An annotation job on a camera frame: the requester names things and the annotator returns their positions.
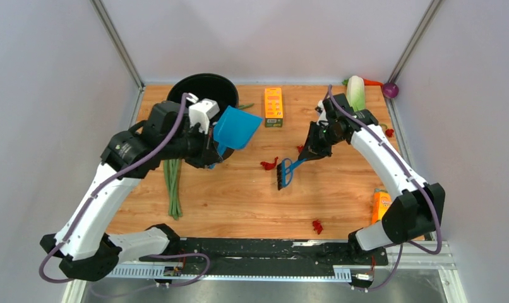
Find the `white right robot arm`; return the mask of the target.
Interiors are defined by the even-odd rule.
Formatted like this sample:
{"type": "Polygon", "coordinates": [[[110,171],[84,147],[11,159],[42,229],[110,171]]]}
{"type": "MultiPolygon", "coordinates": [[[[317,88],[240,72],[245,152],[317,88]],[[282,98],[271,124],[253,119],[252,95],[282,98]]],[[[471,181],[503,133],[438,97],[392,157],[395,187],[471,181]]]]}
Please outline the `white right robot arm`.
{"type": "Polygon", "coordinates": [[[348,258],[365,263],[379,247],[402,244],[430,232],[439,232],[445,190],[421,177],[399,155],[368,110],[354,112],[344,94],[326,96],[316,106],[300,161],[332,155],[332,147],[346,142],[370,164],[388,191],[392,203],[379,222],[349,236],[348,258]]]}

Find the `blue plastic dustpan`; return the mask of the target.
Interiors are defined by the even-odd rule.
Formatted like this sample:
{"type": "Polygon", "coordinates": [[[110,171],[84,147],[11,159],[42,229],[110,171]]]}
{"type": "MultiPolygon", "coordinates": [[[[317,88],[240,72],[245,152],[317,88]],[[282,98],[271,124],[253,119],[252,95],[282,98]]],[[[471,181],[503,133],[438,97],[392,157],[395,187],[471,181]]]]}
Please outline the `blue plastic dustpan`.
{"type": "Polygon", "coordinates": [[[210,168],[225,160],[227,149],[244,149],[262,122],[259,116],[228,106],[213,129],[213,140],[217,143],[220,160],[211,164],[210,168]]]}

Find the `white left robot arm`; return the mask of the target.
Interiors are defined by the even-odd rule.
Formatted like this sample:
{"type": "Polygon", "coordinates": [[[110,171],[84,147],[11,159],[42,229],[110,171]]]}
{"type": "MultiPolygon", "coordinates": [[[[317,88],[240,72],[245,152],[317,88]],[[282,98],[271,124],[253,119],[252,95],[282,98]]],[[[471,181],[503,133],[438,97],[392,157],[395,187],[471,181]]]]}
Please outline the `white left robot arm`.
{"type": "Polygon", "coordinates": [[[107,227],[130,192],[165,160],[218,162],[210,128],[220,114],[216,101],[185,94],[180,102],[155,104],[149,116],[115,134],[101,154],[93,181],[63,228],[44,235],[40,246],[57,257],[64,282],[96,282],[118,264],[158,255],[179,256],[179,236],[166,224],[142,232],[108,234],[107,227]]]}

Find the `blue hand brush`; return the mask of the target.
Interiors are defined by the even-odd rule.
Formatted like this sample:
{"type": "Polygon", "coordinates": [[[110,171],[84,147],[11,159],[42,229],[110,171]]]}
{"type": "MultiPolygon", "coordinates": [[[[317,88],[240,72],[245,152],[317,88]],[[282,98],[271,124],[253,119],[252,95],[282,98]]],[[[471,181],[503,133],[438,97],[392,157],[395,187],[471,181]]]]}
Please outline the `blue hand brush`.
{"type": "Polygon", "coordinates": [[[278,190],[286,188],[292,182],[295,169],[304,162],[305,159],[293,161],[285,158],[276,166],[278,190]]]}

